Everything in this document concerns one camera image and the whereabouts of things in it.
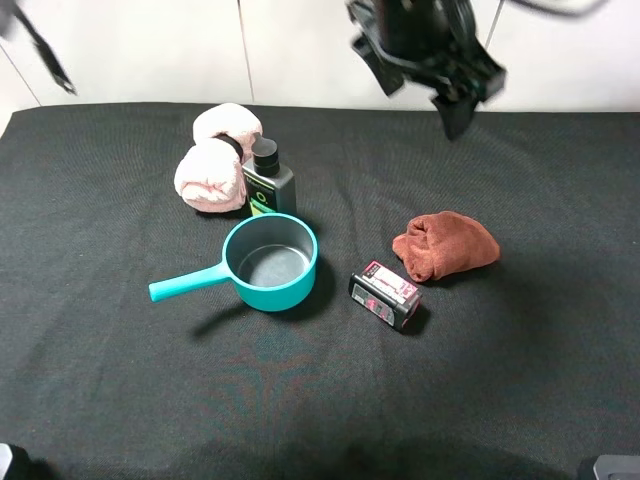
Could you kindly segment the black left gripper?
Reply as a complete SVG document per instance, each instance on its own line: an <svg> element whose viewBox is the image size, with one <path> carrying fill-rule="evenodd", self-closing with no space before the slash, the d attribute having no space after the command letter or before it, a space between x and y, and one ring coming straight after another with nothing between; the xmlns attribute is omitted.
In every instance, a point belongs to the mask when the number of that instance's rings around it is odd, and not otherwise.
<svg viewBox="0 0 640 480"><path fill-rule="evenodd" d="M360 34L352 49L387 97L406 83L435 92L450 141L469 128L480 102L501 92L506 70L479 42L469 1L348 1Z"/></svg>

